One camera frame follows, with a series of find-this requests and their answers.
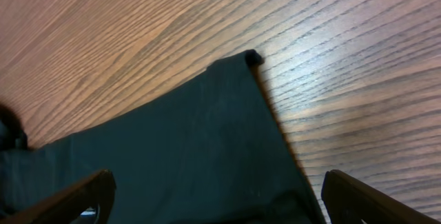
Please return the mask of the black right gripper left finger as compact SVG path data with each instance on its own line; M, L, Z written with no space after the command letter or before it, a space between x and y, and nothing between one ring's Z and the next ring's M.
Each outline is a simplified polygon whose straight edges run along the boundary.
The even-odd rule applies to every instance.
M109 170L101 170L41 202L8 216L1 224L72 223L87 208L94 223L106 224L114 204L116 183Z

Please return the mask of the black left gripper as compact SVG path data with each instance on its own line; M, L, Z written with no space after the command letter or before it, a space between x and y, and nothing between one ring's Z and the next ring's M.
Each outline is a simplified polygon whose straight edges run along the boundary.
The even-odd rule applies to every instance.
M17 115L1 104L1 151L27 150L28 137Z

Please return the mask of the black t-shirt with logo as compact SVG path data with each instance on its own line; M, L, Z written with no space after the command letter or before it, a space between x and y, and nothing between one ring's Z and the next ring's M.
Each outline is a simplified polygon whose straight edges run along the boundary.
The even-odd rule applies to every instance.
M111 223L323 223L252 74L220 59L163 96L37 150L1 153L1 214L99 170L116 181Z

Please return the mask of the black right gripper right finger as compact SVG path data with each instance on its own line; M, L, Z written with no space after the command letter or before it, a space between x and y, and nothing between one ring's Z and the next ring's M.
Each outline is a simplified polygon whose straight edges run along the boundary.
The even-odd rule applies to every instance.
M332 224L440 224L340 170L325 174L321 198Z

